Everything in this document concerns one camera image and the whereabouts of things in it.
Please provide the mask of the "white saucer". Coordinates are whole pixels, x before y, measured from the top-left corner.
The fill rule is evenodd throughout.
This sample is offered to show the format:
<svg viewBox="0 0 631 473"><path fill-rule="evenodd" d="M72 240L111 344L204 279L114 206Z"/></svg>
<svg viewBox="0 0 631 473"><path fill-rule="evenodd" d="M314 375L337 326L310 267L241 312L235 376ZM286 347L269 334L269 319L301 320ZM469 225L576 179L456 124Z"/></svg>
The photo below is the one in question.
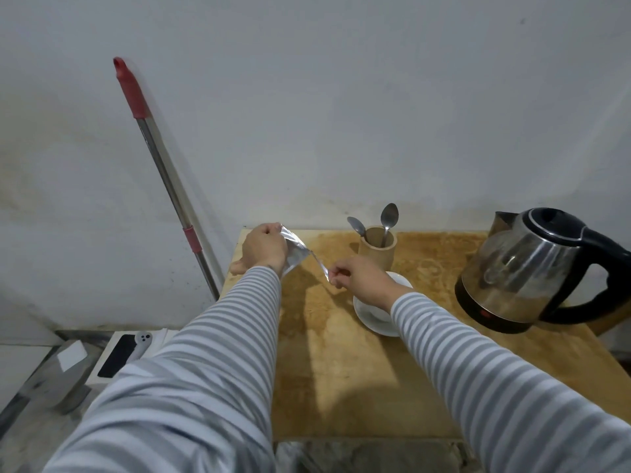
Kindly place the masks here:
<svg viewBox="0 0 631 473"><path fill-rule="evenodd" d="M407 278L365 264L350 273L347 287L353 293L353 308L364 326L386 337L400 336L390 311L397 299L413 291Z"/></svg>

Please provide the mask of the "person's right forearm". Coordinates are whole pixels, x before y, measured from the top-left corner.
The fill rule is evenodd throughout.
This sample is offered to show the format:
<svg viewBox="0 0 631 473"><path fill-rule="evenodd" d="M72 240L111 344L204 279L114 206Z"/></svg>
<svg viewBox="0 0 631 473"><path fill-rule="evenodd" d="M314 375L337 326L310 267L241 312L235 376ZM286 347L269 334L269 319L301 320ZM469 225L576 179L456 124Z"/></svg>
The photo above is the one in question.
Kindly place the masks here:
<svg viewBox="0 0 631 473"><path fill-rule="evenodd" d="M487 473L631 473L631 425L420 293L390 313Z"/></svg>

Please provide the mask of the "white box with phone picture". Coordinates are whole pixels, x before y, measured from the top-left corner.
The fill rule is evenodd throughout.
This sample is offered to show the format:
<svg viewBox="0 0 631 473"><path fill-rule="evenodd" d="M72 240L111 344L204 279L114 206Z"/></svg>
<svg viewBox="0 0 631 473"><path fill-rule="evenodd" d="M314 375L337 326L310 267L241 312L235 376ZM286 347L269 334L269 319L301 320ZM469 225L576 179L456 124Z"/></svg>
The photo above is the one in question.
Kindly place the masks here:
<svg viewBox="0 0 631 473"><path fill-rule="evenodd" d="M85 385L92 390L102 391L125 365L154 356L178 332L169 328L115 332L86 379Z"/></svg>

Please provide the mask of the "grey box white label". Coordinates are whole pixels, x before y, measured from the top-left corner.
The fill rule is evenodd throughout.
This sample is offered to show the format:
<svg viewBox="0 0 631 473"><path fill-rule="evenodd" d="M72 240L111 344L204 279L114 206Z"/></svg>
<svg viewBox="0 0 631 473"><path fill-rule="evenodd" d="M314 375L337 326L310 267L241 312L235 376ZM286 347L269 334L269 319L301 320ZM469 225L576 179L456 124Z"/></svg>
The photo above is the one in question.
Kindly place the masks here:
<svg viewBox="0 0 631 473"><path fill-rule="evenodd" d="M37 407L71 413L90 393L86 381L102 351L80 340L64 342L29 377L19 394Z"/></svg>

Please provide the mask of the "person's left forearm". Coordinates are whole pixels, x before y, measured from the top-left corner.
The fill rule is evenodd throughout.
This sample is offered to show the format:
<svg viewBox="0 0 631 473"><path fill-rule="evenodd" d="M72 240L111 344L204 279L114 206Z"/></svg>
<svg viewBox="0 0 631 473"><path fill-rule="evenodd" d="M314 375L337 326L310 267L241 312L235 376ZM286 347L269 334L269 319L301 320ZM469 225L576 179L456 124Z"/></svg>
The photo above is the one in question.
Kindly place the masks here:
<svg viewBox="0 0 631 473"><path fill-rule="evenodd" d="M253 267L154 356L123 367L42 473L274 473L281 283Z"/></svg>

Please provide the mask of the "person's left hand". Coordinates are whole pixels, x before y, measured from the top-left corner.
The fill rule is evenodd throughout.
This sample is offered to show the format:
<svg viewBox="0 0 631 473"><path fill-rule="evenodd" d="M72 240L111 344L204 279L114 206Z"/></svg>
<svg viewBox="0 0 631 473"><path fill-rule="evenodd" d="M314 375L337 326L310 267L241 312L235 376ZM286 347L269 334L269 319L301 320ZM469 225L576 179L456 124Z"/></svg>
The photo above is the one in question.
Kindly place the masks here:
<svg viewBox="0 0 631 473"><path fill-rule="evenodd" d="M287 243L280 234L281 223L260 224L249 232L242 245L242 257L253 267L268 267L280 278L287 259Z"/></svg>

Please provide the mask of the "large steel spoon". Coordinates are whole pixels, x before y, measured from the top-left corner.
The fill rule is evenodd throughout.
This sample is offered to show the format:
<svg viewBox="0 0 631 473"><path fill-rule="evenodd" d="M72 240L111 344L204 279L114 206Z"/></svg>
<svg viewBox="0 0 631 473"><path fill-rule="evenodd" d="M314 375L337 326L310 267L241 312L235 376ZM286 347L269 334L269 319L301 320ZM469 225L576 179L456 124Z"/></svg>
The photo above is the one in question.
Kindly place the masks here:
<svg viewBox="0 0 631 473"><path fill-rule="evenodd" d="M397 225L399 220L399 210L395 203L389 203L381 213L381 224L384 229L381 240L381 248L386 247L389 231Z"/></svg>

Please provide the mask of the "silver foil sachet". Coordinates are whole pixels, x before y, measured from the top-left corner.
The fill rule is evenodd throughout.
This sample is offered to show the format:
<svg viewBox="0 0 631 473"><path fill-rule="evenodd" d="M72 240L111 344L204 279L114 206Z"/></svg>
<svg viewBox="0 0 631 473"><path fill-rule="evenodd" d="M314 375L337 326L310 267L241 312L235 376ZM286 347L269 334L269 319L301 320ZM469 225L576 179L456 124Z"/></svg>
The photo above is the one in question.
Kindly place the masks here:
<svg viewBox="0 0 631 473"><path fill-rule="evenodd" d="M281 224L280 234L285 239L288 248L287 259L280 275L281 279L284 278L289 272L294 270L297 266L299 266L305 259L307 259L308 257L313 257L322 269L326 280L329 281L328 269L318 259L316 254L311 249L309 249L294 232L290 231L287 227Z"/></svg>

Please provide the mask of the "person's right hand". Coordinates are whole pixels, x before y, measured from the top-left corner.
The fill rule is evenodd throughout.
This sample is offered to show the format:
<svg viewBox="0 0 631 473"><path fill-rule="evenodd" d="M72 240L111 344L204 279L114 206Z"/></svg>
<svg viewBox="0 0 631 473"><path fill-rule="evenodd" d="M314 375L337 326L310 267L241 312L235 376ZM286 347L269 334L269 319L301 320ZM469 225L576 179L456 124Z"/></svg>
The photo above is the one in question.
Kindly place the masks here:
<svg viewBox="0 0 631 473"><path fill-rule="evenodd" d="M388 313L393 304L405 294L414 292L412 287L397 283L368 257L355 255L345 259L359 259L354 272L334 272L328 268L329 282L336 288L345 288L359 301L381 308Z"/></svg>

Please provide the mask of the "wooden cylindrical spoon holder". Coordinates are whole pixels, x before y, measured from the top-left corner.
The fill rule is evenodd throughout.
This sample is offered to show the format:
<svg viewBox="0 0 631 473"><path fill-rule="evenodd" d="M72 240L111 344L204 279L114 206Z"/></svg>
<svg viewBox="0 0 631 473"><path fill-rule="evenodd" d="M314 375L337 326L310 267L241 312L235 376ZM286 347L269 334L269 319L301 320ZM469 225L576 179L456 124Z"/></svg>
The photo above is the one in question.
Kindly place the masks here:
<svg viewBox="0 0 631 473"><path fill-rule="evenodd" d="M382 270L391 271L398 238L391 230L388 231L385 246L383 243L383 226L369 226L365 236L359 239L358 254L372 259Z"/></svg>

